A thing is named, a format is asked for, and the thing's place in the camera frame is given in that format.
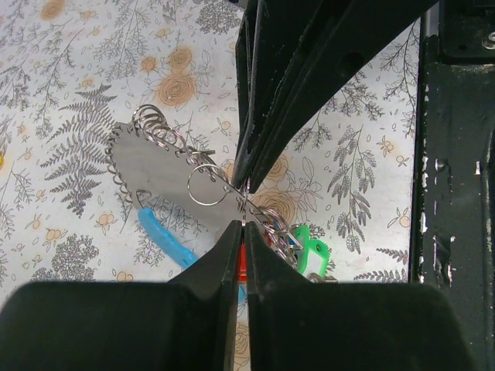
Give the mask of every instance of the black plastic jaw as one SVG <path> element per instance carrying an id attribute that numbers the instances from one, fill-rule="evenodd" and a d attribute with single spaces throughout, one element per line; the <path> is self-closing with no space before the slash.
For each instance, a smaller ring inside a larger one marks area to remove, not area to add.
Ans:
<path id="1" fill-rule="evenodd" d="M 0 314 L 0 369 L 230 370 L 240 222 L 168 283 L 43 282 Z"/>
<path id="2" fill-rule="evenodd" d="M 475 370 L 456 319 L 420 284 L 313 284 L 244 231 L 251 368 Z"/>

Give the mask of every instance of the metal bolt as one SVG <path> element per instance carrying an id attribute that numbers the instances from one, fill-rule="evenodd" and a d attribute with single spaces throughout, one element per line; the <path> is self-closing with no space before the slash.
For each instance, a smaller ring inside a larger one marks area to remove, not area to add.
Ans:
<path id="1" fill-rule="evenodd" d="M 485 49 L 495 50 L 495 32 L 490 32 L 481 43 Z"/>

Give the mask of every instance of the black metal frame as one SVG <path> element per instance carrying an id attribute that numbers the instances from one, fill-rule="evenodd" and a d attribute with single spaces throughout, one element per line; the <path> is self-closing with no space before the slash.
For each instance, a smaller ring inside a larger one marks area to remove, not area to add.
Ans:
<path id="1" fill-rule="evenodd" d="M 441 2 L 439 34 L 423 29 L 410 274 L 449 299 L 480 368 L 494 369 L 495 50 L 482 42 L 495 18 L 466 3 Z"/>
<path id="2" fill-rule="evenodd" d="M 255 192 L 311 116 L 436 1 L 249 0 L 236 46 L 233 185 L 250 179 Z"/>

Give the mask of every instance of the patterned tablecloth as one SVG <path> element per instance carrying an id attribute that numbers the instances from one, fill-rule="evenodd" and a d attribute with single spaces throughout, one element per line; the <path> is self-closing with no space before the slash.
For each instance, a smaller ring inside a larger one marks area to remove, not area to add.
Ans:
<path id="1" fill-rule="evenodd" d="M 156 104 L 231 174 L 234 46 L 221 0 L 4 0 L 0 16 L 0 292 L 35 280 L 167 281 L 180 268 L 145 235 L 107 172 L 116 121 Z M 253 197 L 307 223 L 340 281 L 407 278 L 418 24 L 293 138 Z M 155 214 L 199 255 L 216 231 L 165 199 Z M 236 367 L 248 368 L 239 307 Z"/>

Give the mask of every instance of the green plastic tag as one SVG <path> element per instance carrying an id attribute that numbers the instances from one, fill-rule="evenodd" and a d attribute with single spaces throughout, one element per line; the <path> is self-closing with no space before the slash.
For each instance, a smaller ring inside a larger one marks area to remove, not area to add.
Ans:
<path id="1" fill-rule="evenodd" d="M 294 238 L 304 247 L 302 251 L 296 252 L 297 271 L 306 278 L 311 273 L 324 278 L 330 260 L 328 246 L 321 240 L 312 239 L 309 227 L 304 225 L 295 230 Z"/>

